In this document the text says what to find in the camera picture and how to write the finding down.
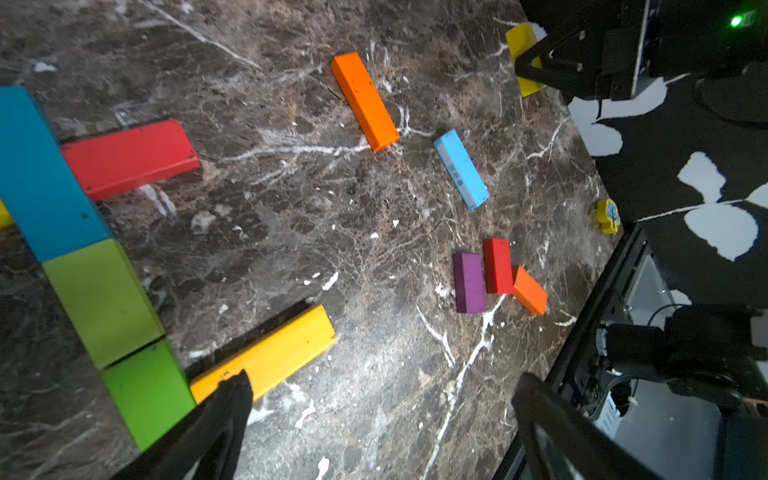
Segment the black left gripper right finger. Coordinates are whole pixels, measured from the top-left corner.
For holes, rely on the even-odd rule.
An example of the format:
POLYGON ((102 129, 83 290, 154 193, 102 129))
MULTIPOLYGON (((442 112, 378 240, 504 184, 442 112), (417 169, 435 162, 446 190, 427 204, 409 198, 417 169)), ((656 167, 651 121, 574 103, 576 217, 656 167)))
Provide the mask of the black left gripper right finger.
POLYGON ((512 406, 537 479, 655 479, 532 373, 520 376, 512 406))

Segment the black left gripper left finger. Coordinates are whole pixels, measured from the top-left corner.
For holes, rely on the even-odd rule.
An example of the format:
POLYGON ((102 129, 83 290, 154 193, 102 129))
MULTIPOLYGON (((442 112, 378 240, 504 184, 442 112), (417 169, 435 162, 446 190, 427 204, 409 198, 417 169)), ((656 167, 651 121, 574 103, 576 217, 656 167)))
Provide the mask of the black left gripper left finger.
POLYGON ((253 391, 246 372, 218 388, 116 479, 231 479, 237 469, 253 391))

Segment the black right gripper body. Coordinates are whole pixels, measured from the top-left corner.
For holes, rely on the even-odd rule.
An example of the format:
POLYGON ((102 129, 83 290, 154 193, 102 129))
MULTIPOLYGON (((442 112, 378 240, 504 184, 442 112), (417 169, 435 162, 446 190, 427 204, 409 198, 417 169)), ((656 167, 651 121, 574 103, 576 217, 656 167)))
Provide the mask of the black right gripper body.
POLYGON ((589 1, 515 58, 515 73, 583 100, 632 100, 650 84, 649 1, 589 1))

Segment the green block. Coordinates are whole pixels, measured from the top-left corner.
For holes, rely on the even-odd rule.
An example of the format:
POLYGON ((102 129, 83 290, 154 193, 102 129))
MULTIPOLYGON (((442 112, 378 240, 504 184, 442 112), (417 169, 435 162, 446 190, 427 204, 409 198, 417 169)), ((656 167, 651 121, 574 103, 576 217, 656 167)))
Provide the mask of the green block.
POLYGON ((196 407, 186 375, 165 339, 106 369, 102 379, 141 452, 196 407))

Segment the yellow long block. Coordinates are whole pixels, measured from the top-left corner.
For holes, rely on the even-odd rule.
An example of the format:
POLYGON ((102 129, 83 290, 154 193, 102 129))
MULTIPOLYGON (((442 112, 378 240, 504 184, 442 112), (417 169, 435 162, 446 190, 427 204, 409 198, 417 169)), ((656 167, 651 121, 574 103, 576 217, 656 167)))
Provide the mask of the yellow long block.
POLYGON ((190 391, 200 404, 220 383, 244 373, 257 401, 336 343, 324 307, 316 305, 196 377, 190 391))

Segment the purple block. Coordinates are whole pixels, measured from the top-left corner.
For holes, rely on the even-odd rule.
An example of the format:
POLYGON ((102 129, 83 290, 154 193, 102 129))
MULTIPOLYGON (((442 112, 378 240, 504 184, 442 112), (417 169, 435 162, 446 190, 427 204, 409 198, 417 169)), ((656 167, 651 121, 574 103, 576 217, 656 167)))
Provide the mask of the purple block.
POLYGON ((457 252, 453 254, 452 259, 457 312, 484 313, 487 303, 481 255, 457 252))

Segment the light yellow-green block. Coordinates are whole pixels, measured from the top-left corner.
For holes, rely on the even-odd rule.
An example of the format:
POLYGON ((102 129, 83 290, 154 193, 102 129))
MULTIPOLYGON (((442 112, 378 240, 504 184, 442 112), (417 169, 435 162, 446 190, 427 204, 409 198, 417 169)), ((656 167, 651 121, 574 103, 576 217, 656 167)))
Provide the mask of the light yellow-green block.
POLYGON ((95 366, 103 370, 165 335, 125 250, 106 239, 43 263, 95 366))

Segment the red block group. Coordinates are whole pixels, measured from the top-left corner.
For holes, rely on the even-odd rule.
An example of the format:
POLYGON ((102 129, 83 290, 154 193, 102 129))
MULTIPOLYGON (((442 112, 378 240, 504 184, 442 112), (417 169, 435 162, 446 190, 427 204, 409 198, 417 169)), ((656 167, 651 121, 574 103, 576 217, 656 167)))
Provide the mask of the red block group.
POLYGON ((512 294, 514 280, 510 243, 504 239, 483 241, 486 288, 489 294, 512 294))

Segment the orange long block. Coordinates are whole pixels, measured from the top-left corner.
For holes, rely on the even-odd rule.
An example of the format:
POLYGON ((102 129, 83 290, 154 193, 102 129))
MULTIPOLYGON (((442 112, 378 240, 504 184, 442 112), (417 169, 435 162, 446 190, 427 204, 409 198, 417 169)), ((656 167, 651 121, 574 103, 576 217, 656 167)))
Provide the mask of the orange long block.
POLYGON ((371 149, 378 152, 398 141, 397 128, 359 54, 334 57, 331 71, 371 149))

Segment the red-orange small block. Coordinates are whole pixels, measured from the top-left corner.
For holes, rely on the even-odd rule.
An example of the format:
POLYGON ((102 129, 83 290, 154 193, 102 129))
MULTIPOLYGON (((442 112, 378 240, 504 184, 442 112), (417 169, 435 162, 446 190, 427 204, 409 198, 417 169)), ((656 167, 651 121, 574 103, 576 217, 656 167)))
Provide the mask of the red-orange small block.
POLYGON ((85 194, 103 201, 201 166, 179 121, 165 120, 60 147, 85 194))

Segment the yellow small block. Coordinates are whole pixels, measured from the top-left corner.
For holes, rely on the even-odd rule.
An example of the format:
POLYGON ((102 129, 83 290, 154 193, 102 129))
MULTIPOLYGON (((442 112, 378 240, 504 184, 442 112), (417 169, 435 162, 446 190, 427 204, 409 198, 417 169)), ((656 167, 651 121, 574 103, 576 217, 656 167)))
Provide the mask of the yellow small block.
POLYGON ((14 220, 11 217, 8 209, 3 202, 0 202, 0 227, 6 228, 14 224, 14 220))

